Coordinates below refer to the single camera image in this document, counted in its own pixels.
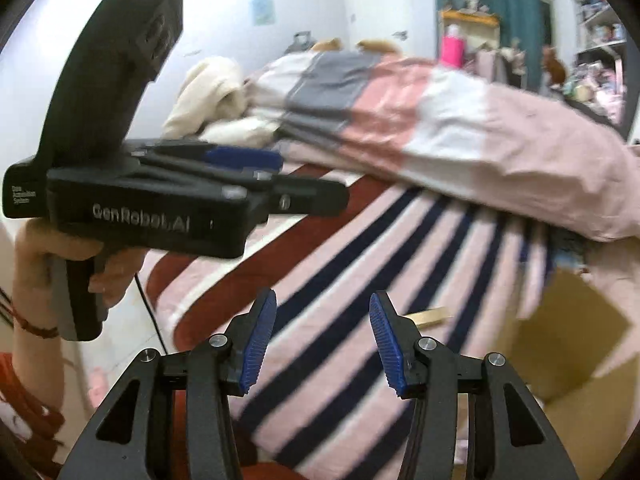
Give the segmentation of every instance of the brown stuffed animal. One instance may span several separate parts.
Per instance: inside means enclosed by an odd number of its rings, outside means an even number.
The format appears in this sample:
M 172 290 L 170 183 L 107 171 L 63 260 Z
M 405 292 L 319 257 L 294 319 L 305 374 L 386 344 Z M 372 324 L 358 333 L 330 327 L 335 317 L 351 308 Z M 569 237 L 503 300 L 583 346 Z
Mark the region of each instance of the brown stuffed animal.
M 551 75 L 552 85 L 563 85 L 566 81 L 566 69 L 556 58 L 556 50 L 545 45 L 542 47 L 542 67 Z
M 377 52 L 379 54 L 402 54 L 402 50 L 389 40 L 362 40 L 358 46 L 364 52 Z
M 328 52 L 330 50 L 342 50 L 342 41 L 340 38 L 333 38 L 332 40 L 318 41 L 311 50 L 314 52 Z

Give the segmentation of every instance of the white door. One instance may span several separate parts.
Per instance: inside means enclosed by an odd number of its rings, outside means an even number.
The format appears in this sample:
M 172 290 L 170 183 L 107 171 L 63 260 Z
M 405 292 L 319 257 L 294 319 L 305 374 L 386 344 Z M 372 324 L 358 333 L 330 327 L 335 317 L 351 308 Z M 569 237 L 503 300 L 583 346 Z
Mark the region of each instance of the white door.
M 389 40 L 414 53 L 410 0 L 346 0 L 351 46 L 361 40 Z

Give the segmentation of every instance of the door handle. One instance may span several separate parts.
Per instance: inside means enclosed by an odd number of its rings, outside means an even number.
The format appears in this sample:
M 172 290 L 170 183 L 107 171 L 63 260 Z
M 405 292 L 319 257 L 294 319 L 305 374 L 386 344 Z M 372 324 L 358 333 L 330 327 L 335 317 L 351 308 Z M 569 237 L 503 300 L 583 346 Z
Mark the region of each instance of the door handle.
M 398 40 L 400 40 L 400 41 L 406 41 L 407 38 L 409 37 L 409 31 L 408 30 L 398 30 L 397 32 L 394 32 L 392 34 L 392 36 L 394 38 L 398 38 Z

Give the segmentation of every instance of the bracelet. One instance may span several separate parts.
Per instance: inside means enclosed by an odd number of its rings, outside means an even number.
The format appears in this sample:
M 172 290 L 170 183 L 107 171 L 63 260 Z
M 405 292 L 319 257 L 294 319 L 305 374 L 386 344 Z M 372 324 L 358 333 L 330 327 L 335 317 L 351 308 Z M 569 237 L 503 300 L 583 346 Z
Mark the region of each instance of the bracelet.
M 15 309 L 12 308 L 10 312 L 11 315 L 14 316 L 14 319 L 18 322 L 18 325 L 20 325 L 23 330 L 29 332 L 30 334 L 33 334 L 36 337 L 39 337 L 41 339 L 53 339 L 60 335 L 58 333 L 57 326 L 53 328 L 38 328 L 37 326 L 33 326 L 26 319 L 24 319 L 15 311 Z

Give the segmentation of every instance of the floor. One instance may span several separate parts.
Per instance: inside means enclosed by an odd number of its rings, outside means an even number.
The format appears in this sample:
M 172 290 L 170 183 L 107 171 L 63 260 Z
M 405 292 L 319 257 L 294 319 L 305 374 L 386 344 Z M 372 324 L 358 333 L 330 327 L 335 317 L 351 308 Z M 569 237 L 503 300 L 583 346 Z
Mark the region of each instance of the floor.
M 169 352 L 175 352 L 170 338 L 162 334 Z M 100 337 L 79 343 L 86 377 L 97 368 L 105 375 L 111 388 L 134 357 L 145 348 L 162 346 L 146 311 L 140 292 L 132 282 L 123 300 L 109 312 Z

